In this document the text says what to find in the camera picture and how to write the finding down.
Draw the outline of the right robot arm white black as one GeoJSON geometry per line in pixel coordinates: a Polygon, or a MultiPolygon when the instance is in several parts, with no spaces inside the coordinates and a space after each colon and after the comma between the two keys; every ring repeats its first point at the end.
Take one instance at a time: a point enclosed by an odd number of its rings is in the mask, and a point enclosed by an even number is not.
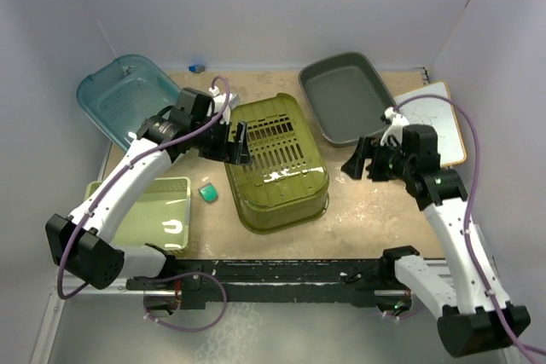
{"type": "Polygon", "coordinates": [[[467,214],[470,198],[462,179],[440,162],[434,128],[410,124],[385,138],[360,138],[341,169],[353,180],[402,181],[433,228],[451,277],[441,278],[406,247],[384,252],[380,281],[389,288],[404,285],[417,296],[434,316],[451,356],[508,348],[530,325],[529,312],[502,288],[467,214]]]}

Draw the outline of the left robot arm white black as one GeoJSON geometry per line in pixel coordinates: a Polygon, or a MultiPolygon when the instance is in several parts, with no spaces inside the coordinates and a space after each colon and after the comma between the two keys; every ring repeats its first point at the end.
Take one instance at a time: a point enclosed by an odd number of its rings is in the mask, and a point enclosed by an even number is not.
{"type": "Polygon", "coordinates": [[[175,280],[168,255],[156,245],[115,247],[116,232],[150,183],[189,150],[230,165],[248,165],[247,124],[232,124],[229,91],[184,88],[172,106],[145,119],[123,159],[99,188],[66,217],[54,214],[45,232],[61,280],[69,272],[101,290],[119,277],[146,277],[157,289],[175,280]]]}

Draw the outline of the grey plastic tray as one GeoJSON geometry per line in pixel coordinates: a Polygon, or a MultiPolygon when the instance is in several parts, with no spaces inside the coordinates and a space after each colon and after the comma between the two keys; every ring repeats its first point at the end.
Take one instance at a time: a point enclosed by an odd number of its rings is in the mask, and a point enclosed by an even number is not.
{"type": "Polygon", "coordinates": [[[382,129],[380,117],[395,105],[369,59],[355,51],[304,67],[299,84],[322,136],[334,147],[354,145],[382,129]]]}

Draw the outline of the large olive green basket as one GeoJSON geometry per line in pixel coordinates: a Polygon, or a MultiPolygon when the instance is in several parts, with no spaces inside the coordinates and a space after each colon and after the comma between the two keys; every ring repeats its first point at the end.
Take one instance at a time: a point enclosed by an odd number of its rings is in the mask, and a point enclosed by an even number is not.
{"type": "Polygon", "coordinates": [[[231,112],[247,124],[250,165],[226,165],[241,223],[269,234],[321,217],[328,209],[329,175],[297,100],[285,93],[231,112]]]}

